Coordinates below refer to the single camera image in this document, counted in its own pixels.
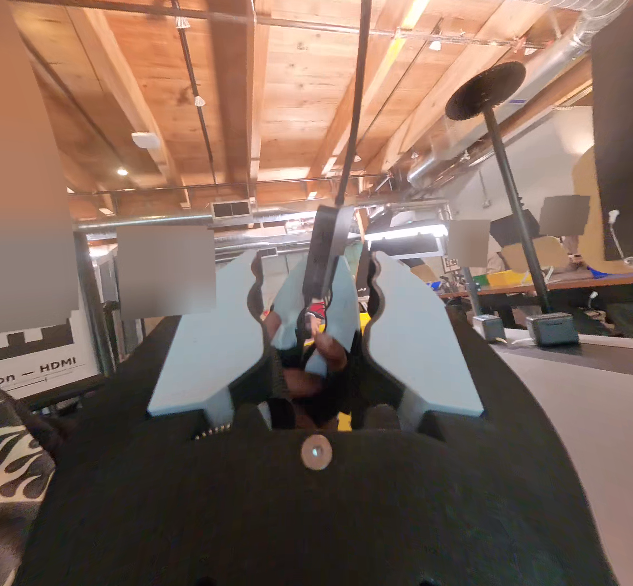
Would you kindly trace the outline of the black light stand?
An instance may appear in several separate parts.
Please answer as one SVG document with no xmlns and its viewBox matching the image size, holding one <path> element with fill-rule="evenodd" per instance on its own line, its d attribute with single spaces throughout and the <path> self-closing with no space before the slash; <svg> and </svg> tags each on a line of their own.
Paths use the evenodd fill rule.
<svg viewBox="0 0 633 586">
<path fill-rule="evenodd" d="M 462 274 L 467 288 L 468 296 L 470 298 L 471 308 L 473 310 L 473 316 L 478 317 L 483 314 L 482 307 L 479 300 L 479 291 L 476 282 L 471 275 L 470 269 L 467 266 L 461 268 Z"/>
</svg>

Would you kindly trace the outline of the softbox studio light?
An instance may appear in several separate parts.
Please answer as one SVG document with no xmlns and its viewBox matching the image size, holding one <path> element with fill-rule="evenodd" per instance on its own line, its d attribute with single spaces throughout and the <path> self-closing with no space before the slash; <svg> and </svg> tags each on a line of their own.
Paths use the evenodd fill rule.
<svg viewBox="0 0 633 586">
<path fill-rule="evenodd" d="M 365 234 L 371 253 L 384 252 L 393 258 L 432 258 L 444 255 L 447 237 L 444 223 L 414 221 L 384 231 Z"/>
</svg>

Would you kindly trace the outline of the black flame printed cloth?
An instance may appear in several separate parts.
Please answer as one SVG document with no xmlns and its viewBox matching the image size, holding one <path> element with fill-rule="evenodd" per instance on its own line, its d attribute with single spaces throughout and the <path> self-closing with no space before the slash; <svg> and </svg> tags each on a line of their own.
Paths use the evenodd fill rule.
<svg viewBox="0 0 633 586">
<path fill-rule="evenodd" d="M 59 432 L 46 419 L 1 392 L 1 507 L 43 501 L 56 470 Z"/>
</svg>

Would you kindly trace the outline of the grey box device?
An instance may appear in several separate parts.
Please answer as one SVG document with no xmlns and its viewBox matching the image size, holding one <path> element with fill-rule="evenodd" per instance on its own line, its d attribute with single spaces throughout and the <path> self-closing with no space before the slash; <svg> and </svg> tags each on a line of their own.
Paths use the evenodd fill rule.
<svg viewBox="0 0 633 586">
<path fill-rule="evenodd" d="M 472 318 L 473 328 L 489 344 L 507 343 L 505 327 L 500 317 L 491 314 Z"/>
<path fill-rule="evenodd" d="M 527 316 L 526 327 L 534 344 L 540 347 L 580 344 L 574 317 L 569 313 Z"/>
</svg>

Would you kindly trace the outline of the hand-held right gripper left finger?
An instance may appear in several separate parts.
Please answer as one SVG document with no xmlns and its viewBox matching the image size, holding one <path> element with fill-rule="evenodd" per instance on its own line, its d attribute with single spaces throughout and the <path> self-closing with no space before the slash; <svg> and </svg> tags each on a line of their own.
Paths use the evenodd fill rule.
<svg viewBox="0 0 633 586">
<path fill-rule="evenodd" d="M 243 405 L 271 397 L 262 282 L 255 250 L 218 270 L 215 308 L 180 318 L 147 407 L 150 416 L 202 411 L 212 428 L 221 428 L 233 424 Z"/>
</svg>

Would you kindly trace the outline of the grey hdmi hub box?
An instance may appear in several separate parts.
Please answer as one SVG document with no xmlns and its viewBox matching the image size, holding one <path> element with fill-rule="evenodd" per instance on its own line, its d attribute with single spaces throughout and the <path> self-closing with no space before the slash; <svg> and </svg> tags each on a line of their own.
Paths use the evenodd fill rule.
<svg viewBox="0 0 633 586">
<path fill-rule="evenodd" d="M 354 207 L 351 205 L 319 206 L 315 215 L 302 286 L 305 305 L 328 296 L 338 259 L 346 248 L 353 214 Z"/>
</svg>

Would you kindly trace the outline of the black framed tag sign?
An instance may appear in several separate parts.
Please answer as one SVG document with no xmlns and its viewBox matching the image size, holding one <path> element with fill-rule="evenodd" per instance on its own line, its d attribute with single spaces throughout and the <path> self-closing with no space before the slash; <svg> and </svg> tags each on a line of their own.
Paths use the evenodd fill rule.
<svg viewBox="0 0 633 586">
<path fill-rule="evenodd" d="M 1 334 L 1 389 L 25 399 L 100 374 L 83 313 L 55 326 Z"/>
</svg>

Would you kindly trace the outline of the black pole stand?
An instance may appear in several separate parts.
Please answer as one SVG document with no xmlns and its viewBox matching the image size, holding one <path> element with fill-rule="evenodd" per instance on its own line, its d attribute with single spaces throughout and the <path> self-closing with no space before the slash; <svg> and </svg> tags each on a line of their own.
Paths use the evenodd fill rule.
<svg viewBox="0 0 633 586">
<path fill-rule="evenodd" d="M 524 207 L 518 194 L 508 157 L 502 141 L 501 130 L 495 116 L 495 107 L 508 100 L 526 78 L 526 68 L 520 62 L 505 62 L 482 71 L 472 77 L 451 96 L 445 113 L 453 121 L 466 121 L 482 115 L 491 138 L 497 166 L 501 173 L 504 189 L 515 218 L 520 243 L 527 260 L 534 290 L 542 314 L 552 313 L 550 298 L 543 277 L 532 237 L 528 230 Z"/>
</svg>

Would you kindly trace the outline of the silver ceiling duct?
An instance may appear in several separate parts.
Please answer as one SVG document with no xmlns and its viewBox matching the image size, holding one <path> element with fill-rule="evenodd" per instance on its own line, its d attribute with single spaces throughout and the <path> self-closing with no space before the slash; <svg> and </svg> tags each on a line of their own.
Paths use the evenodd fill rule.
<svg viewBox="0 0 633 586">
<path fill-rule="evenodd" d="M 461 170 L 475 163 L 475 156 L 467 149 L 456 155 L 430 152 L 417 161 L 407 173 L 407 181 L 414 190 L 435 188 L 450 181 Z"/>
</svg>

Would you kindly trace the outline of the white air vent grille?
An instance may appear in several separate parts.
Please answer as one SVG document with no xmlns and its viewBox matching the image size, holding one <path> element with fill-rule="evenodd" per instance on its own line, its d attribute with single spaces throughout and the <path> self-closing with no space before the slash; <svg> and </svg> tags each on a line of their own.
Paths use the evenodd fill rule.
<svg viewBox="0 0 633 586">
<path fill-rule="evenodd" d="M 252 215 L 249 200 L 211 202 L 210 209 L 214 220 L 250 217 Z"/>
</svg>

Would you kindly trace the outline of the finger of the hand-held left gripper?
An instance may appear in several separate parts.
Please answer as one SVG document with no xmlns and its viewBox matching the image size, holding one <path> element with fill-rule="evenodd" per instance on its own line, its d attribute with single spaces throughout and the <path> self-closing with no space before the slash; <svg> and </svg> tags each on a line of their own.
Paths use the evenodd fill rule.
<svg viewBox="0 0 633 586">
<path fill-rule="evenodd" d="M 326 334 L 350 353 L 360 333 L 360 312 L 355 279 L 344 256 L 337 258 L 325 317 Z"/>
<path fill-rule="evenodd" d="M 280 319 L 279 327 L 272 336 L 272 345 L 279 351 L 302 351 L 307 340 L 306 303 L 303 283 L 307 256 L 302 258 L 282 283 L 273 300 L 273 312 Z"/>
</svg>

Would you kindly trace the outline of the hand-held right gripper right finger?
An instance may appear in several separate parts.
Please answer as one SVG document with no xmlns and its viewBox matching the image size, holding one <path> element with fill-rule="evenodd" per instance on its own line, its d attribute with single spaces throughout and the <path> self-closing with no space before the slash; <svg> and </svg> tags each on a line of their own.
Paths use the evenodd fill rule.
<svg viewBox="0 0 633 586">
<path fill-rule="evenodd" d="M 440 298 L 385 252 L 372 260 L 377 310 L 366 327 L 363 351 L 395 384 L 401 427 L 416 432 L 430 411 L 482 416 L 482 401 Z"/>
</svg>

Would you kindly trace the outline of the person's left hand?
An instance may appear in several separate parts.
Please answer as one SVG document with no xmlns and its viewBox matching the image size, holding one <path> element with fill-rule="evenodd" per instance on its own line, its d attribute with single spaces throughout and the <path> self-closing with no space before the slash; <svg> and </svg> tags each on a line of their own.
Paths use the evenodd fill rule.
<svg viewBox="0 0 633 586">
<path fill-rule="evenodd" d="M 315 352 L 325 361 L 328 372 L 335 374 L 347 366 L 347 354 L 344 347 L 327 333 L 316 330 L 312 334 Z M 301 368 L 282 368 L 284 382 L 291 400 L 307 399 L 320 393 L 326 384 L 326 378 Z"/>
</svg>

